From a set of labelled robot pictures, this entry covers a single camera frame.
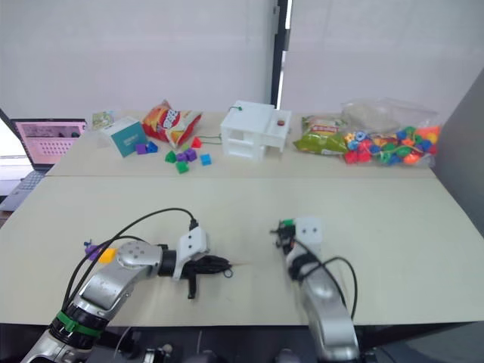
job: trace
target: purple block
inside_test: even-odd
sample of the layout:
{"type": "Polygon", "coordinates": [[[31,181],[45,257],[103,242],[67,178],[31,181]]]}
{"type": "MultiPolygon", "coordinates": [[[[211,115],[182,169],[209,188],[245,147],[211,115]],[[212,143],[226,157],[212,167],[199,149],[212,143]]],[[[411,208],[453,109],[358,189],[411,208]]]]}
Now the purple block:
{"type": "Polygon", "coordinates": [[[197,152],[191,147],[185,151],[185,155],[187,156],[188,161],[194,161],[197,159],[197,152]]]}
{"type": "MultiPolygon", "coordinates": [[[[91,245],[87,246],[84,249],[85,254],[88,255],[97,246],[98,246],[97,244],[91,244],[91,245]]],[[[101,251],[101,248],[99,250],[97,250],[96,252],[94,252],[93,254],[91,254],[90,257],[89,257],[89,260],[94,261],[96,259],[96,257],[98,257],[99,251],[101,251]]]]}
{"type": "Polygon", "coordinates": [[[136,144],[136,152],[138,153],[138,155],[142,155],[142,154],[147,153],[146,145],[145,144],[136,144]]]}
{"type": "Polygon", "coordinates": [[[176,154],[176,161],[187,161],[187,155],[185,153],[176,154]]]}

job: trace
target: white table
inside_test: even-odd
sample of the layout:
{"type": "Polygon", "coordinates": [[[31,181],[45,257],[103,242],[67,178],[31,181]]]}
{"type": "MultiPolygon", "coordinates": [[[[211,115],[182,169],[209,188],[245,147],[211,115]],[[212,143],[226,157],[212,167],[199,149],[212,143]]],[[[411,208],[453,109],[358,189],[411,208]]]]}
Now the white table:
{"type": "MultiPolygon", "coordinates": [[[[114,325],[304,323],[268,230],[307,215],[324,222],[321,257],[345,256],[355,267],[356,324],[484,320],[483,240],[435,178],[177,176],[45,178],[0,229],[0,321],[49,323],[84,240],[167,206],[194,213],[212,252],[238,264],[234,277],[201,277],[195,301],[186,281],[144,281],[114,325]]],[[[187,227],[182,213],[167,213],[130,233],[174,247],[187,227]]],[[[334,271],[340,278],[344,267],[334,271]]]]}

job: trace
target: laptop keyboard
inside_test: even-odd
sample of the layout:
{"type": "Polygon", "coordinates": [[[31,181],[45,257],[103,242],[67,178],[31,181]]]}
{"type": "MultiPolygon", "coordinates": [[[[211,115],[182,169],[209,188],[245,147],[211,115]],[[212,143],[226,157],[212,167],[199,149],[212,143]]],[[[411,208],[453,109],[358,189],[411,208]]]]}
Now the laptop keyboard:
{"type": "Polygon", "coordinates": [[[31,172],[25,179],[20,183],[20,189],[31,191],[44,177],[43,172],[31,172]]]}

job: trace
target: teal box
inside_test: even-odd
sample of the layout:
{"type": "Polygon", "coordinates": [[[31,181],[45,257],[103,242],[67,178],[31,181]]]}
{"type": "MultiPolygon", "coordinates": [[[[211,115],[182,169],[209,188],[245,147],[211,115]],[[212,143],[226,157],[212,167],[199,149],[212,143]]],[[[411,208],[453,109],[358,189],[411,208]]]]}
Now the teal box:
{"type": "Polygon", "coordinates": [[[103,131],[110,136],[111,141],[116,145],[123,157],[134,153],[136,144],[148,143],[140,122],[129,116],[116,121],[103,131]]]}

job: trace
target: plastic packaging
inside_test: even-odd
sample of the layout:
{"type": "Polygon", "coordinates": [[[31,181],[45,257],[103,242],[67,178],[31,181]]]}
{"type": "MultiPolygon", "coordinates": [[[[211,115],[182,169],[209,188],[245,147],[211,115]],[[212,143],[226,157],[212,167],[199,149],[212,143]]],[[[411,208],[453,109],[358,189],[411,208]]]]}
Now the plastic packaging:
{"type": "Polygon", "coordinates": [[[348,164],[377,161],[432,166],[440,124],[437,112],[420,105],[392,100],[357,100],[343,105],[343,119],[351,131],[343,136],[348,164]]]}
{"type": "Polygon", "coordinates": [[[153,107],[143,119],[146,135],[169,142],[173,147],[183,144],[202,117],[201,112],[175,111],[167,100],[153,107]]]}
{"type": "Polygon", "coordinates": [[[436,111],[407,101],[356,99],[343,104],[342,118],[353,131],[393,133],[406,127],[437,125],[436,111]]]}
{"type": "Polygon", "coordinates": [[[343,139],[347,123],[340,114],[304,116],[301,123],[302,137],[294,142],[298,150],[323,155],[338,155],[348,151],[343,139]]]}

